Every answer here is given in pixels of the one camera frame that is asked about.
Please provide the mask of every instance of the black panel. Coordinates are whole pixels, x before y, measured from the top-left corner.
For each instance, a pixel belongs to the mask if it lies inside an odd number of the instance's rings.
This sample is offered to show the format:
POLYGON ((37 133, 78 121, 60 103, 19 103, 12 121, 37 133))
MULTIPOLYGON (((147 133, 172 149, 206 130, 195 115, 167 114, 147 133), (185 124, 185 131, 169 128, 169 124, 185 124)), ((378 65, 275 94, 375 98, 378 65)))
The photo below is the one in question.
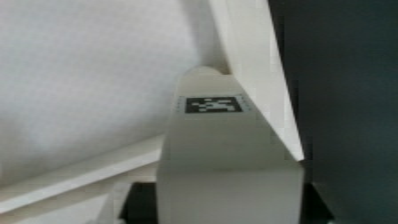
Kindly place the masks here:
POLYGON ((135 183, 119 218, 126 224, 158 224, 154 183, 135 183))
POLYGON ((270 0, 307 173, 352 223, 398 223, 398 1, 270 0))

